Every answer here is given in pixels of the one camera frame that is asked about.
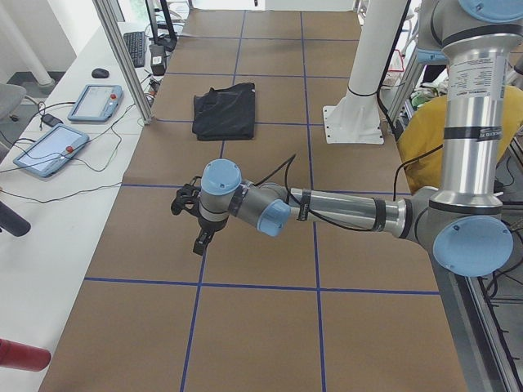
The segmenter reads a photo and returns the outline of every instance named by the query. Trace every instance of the white table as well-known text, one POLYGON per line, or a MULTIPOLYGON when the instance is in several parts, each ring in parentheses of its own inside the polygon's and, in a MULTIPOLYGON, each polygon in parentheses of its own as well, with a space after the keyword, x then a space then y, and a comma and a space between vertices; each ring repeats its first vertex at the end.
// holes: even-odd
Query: white table
MULTIPOLYGON (((136 24, 121 24, 120 27, 123 32, 144 28, 136 24)), ((147 76, 144 68, 136 71, 140 80, 147 76)), ((75 101, 86 84, 98 82, 121 85, 123 100, 107 123, 73 125, 91 138, 100 135, 133 103, 101 28, 71 65, 46 104, 75 101), (93 79, 91 71, 98 67, 108 69, 110 77, 93 79)), ((67 124, 70 108, 50 109, 48 113, 67 124)), ((39 123, 39 118, 35 118, 22 136, 39 138, 49 129, 44 126, 40 131, 39 123)), ((50 179, 40 179, 23 170, 0 173, 0 186, 13 194, 47 200, 81 189, 118 183, 136 147, 141 124, 138 110, 133 107, 115 126, 123 142, 103 172, 93 172, 83 163, 73 161, 50 179)), ((117 137, 108 132, 87 145, 78 153, 78 158, 101 168, 117 141, 117 137)), ((0 165, 0 171, 15 167, 12 160, 19 153, 19 149, 13 148, 0 165)), ((31 230, 20 238, 8 233, 0 234, 0 338, 44 347, 54 353, 117 193, 118 186, 48 204, 28 202, 0 193, 0 201, 32 225, 31 230)), ((0 367, 0 390, 36 391, 46 371, 24 372, 0 367)))

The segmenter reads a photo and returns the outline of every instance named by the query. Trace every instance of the red can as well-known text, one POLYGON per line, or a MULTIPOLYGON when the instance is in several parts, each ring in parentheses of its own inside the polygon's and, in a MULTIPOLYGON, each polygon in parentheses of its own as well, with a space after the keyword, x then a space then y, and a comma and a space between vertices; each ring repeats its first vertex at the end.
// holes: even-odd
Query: red can
POLYGON ((0 367, 40 372, 49 362, 48 350, 0 339, 0 367))

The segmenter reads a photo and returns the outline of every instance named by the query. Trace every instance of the light blue cap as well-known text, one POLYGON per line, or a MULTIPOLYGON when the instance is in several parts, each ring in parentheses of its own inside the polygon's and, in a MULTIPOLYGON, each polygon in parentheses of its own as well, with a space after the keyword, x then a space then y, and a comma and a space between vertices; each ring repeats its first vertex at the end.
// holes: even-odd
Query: light blue cap
POLYGON ((523 0, 459 0, 468 15, 489 23, 510 23, 523 18, 523 0))
POLYGON ((257 229, 262 233, 275 237, 287 223, 291 215, 291 207, 283 200, 275 200, 267 206, 258 219, 257 229))
POLYGON ((215 159, 203 171, 202 190, 213 196, 234 192, 242 181, 242 173, 229 159, 215 159))
POLYGON ((443 65, 449 63, 449 59, 441 51, 429 51, 428 49, 416 50, 418 63, 443 65))
POLYGON ((468 216, 446 226, 432 251, 436 261, 462 276, 484 276, 503 266, 514 241, 507 226, 492 216, 468 216))

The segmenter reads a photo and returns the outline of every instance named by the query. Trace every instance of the black keyboard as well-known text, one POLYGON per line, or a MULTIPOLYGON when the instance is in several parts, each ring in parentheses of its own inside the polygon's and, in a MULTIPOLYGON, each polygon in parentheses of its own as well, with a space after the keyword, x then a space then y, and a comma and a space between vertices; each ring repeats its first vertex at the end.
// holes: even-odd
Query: black keyboard
POLYGON ((145 65, 145 32, 132 31, 123 35, 123 41, 129 50, 134 68, 140 68, 145 65))

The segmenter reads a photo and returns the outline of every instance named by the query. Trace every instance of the computer mouse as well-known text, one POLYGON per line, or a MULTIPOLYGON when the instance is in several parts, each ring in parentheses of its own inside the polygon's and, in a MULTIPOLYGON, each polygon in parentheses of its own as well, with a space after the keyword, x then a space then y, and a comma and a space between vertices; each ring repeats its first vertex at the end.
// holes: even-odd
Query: computer mouse
POLYGON ((109 71, 103 68, 94 68, 91 72, 94 79, 105 79, 109 77, 109 71))

